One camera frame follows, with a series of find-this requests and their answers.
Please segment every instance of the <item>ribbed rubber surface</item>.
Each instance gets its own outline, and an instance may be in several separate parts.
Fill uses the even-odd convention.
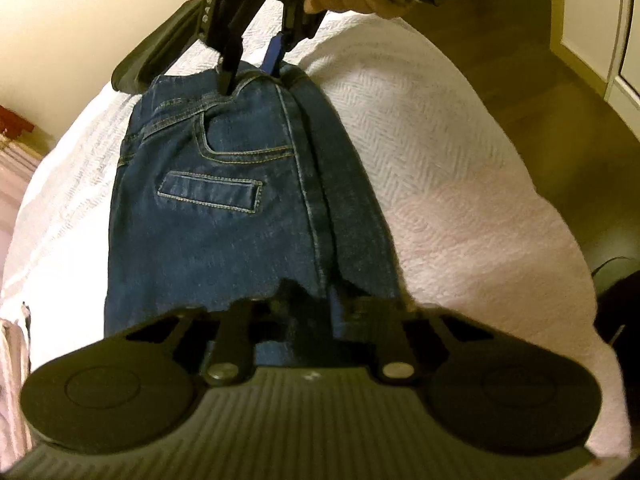
[[[89,457],[42,445],[6,478],[559,480],[591,459],[583,448],[536,458],[475,449],[409,389],[360,368],[311,372],[261,368],[246,384],[210,390],[190,420],[149,446]]]

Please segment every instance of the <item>textured white blanket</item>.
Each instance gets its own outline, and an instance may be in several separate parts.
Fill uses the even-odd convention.
[[[245,35],[259,64],[280,25],[269,1]],[[211,68],[194,45],[171,69]],[[463,75],[403,22],[329,15],[286,59],[331,99],[356,146],[417,304],[439,303],[569,356],[604,402],[588,445],[626,454],[620,370],[592,322],[590,274],[569,229]],[[25,196],[4,270],[0,317],[24,330],[33,368],[102,338],[111,187],[138,98],[108,86],[44,160]]]

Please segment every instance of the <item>red object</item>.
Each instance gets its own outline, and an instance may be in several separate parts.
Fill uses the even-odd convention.
[[[29,121],[0,106],[0,133],[5,137],[17,139],[23,130],[32,132],[33,129],[34,126]]]

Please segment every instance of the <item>jeans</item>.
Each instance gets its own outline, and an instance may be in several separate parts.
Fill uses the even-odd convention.
[[[393,245],[337,113],[295,66],[160,76],[122,141],[109,224],[105,336],[177,307],[225,310],[283,279],[326,293],[332,269],[400,296]]]

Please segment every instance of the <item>contrast stitching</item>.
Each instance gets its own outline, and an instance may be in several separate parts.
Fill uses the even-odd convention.
[[[213,155],[260,155],[261,153],[282,152],[284,150],[290,150],[290,146],[277,146],[276,148],[264,148],[263,150],[249,150],[247,152],[217,152],[212,150],[206,139],[205,127],[204,127],[204,114],[200,115],[200,134],[202,135],[202,143],[205,149]]]
[[[184,197],[181,197],[181,196],[175,196],[175,195],[171,195],[171,194],[168,194],[168,193],[162,193],[160,191],[158,191],[158,196],[162,196],[162,197],[165,197],[165,198],[173,198],[174,200],[179,200],[180,202],[189,202],[189,203],[192,203],[192,204],[205,205],[207,207],[215,207],[215,208],[218,208],[218,209],[229,209],[231,211],[240,211],[240,212],[249,213],[249,214],[254,214],[255,213],[255,207],[256,207],[255,200],[254,200],[254,209],[245,209],[245,208],[242,208],[242,207],[235,207],[235,206],[232,206],[232,205],[217,204],[215,202],[203,202],[201,200],[192,200],[190,198],[184,198]]]
[[[305,186],[302,183],[302,169],[300,168],[300,158],[298,155],[298,150],[296,150],[296,143],[293,141],[293,128],[291,127],[291,120],[289,119],[289,114],[287,113],[287,107],[284,104],[284,97],[282,96],[282,91],[280,90],[279,86],[276,86],[276,90],[278,91],[278,97],[280,99],[280,106],[282,106],[282,111],[284,112],[284,117],[287,120],[287,128],[289,130],[289,138],[291,139],[291,143],[293,145],[293,149],[296,152],[296,170],[298,171],[298,185],[300,186],[300,192],[302,193],[302,196],[304,197],[304,202],[305,202],[305,209],[306,209],[306,221],[308,222],[308,226],[309,226],[309,231],[311,231],[311,237],[313,238],[314,241],[314,255],[316,257],[316,261],[315,261],[315,267],[316,267],[316,273],[318,274],[318,282],[324,286],[324,284],[326,283],[326,277],[324,275],[324,272],[321,269],[321,260],[320,260],[320,249],[319,249],[319,241],[318,241],[318,234],[316,233],[316,230],[314,229],[313,223],[311,221],[311,217],[312,217],[312,212],[311,212],[311,208],[309,206],[309,199],[308,196],[306,195],[306,189]]]
[[[211,102],[208,102],[207,100],[201,99],[197,106],[188,108],[187,110],[181,112],[180,114],[176,114],[166,119],[162,119],[155,123],[151,123],[146,126],[143,126],[140,129],[140,131],[143,132],[144,130],[146,130],[146,132],[143,134],[142,141],[147,140],[149,137],[151,137],[153,134],[158,133],[160,130],[164,130],[165,128],[169,126],[173,126],[174,124],[181,123],[182,121],[192,118],[193,116],[196,116],[198,114],[201,114],[213,107],[225,104],[227,101],[228,100],[211,103]]]
[[[133,132],[126,133],[125,136],[122,137],[122,142],[126,142],[127,140],[131,140],[131,139],[136,139],[136,137],[139,136],[139,134],[142,132],[142,128],[144,128],[144,126],[142,126],[141,128]]]
[[[175,99],[169,99],[168,101],[164,101],[164,102],[160,103],[156,107],[156,110],[159,110],[160,108],[167,108],[168,106],[172,106],[172,105],[177,105],[177,104],[180,104],[180,103],[182,103],[184,101],[185,101],[185,99],[183,97],[177,97]]]
[[[129,155],[123,155],[118,159],[118,168],[122,167],[122,166],[126,166],[127,164],[129,164],[133,158],[136,156],[135,153],[130,153]]]
[[[254,199],[254,213],[258,211],[260,207],[260,199],[262,198],[262,183],[258,186],[258,189],[255,191],[255,199]]]
[[[238,83],[238,86],[234,89],[232,93],[233,97],[236,97],[245,86],[247,86],[252,81],[255,81],[256,79],[268,79],[270,81],[273,81],[274,83],[277,83],[277,84],[280,83],[279,79],[275,78],[274,76],[269,75],[266,72],[261,72],[259,70],[254,70],[254,69],[245,70],[244,72],[240,73],[239,76],[240,77],[246,76],[247,79],[242,79]]]
[[[269,162],[270,160],[278,160],[279,158],[288,158],[291,155],[293,155],[293,152],[285,153],[284,155],[278,155],[278,156],[268,156],[267,158],[260,158],[259,160],[221,160],[219,158],[215,158],[214,156],[209,156],[209,155],[206,155],[205,153],[202,153],[202,150],[200,150],[200,154],[204,158],[213,160],[214,162],[218,162],[220,164],[261,164],[262,162]]]
[[[190,173],[189,171],[170,171],[164,177],[162,184],[164,184],[164,181],[169,175],[192,176],[192,177],[195,177],[196,180],[204,179],[204,180],[212,180],[216,182],[228,182],[231,184],[254,184],[256,186],[261,186],[263,184],[263,182],[261,182],[260,180],[253,180],[250,178],[227,178],[224,176],[213,176],[205,173]]]

